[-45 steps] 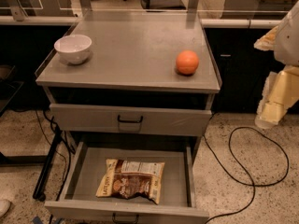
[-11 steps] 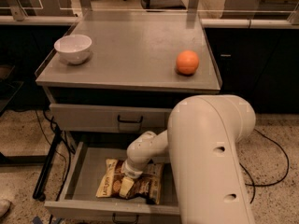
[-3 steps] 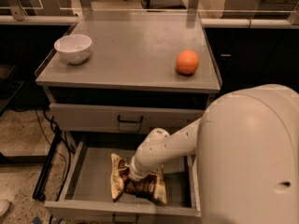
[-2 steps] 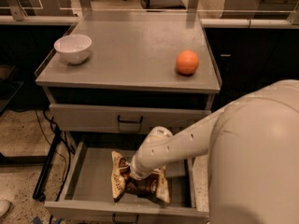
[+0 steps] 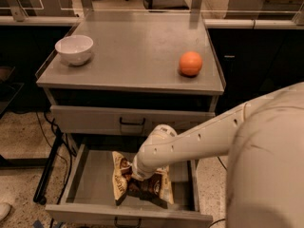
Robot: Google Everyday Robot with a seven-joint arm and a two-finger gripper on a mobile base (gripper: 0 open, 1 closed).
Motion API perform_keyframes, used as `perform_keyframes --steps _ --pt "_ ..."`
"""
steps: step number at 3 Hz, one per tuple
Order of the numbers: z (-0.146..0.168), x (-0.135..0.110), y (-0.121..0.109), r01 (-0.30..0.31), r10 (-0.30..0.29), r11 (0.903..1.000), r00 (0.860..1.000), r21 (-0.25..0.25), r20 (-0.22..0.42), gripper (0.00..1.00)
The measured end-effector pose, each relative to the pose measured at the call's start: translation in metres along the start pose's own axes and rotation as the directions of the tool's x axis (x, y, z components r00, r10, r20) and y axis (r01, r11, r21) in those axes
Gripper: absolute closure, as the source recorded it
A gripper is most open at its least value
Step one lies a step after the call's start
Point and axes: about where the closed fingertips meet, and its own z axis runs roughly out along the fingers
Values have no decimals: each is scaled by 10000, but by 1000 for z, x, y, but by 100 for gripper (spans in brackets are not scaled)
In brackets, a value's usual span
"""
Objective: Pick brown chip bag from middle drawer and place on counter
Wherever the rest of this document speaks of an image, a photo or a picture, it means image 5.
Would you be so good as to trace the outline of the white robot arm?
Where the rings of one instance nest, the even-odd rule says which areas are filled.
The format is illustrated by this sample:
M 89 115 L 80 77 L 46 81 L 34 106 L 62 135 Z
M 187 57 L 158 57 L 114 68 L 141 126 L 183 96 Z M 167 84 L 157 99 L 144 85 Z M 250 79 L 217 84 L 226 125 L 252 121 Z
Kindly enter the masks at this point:
M 146 180 L 168 164 L 226 155 L 226 228 L 304 228 L 304 83 L 238 105 L 177 135 L 156 127 L 132 163 Z

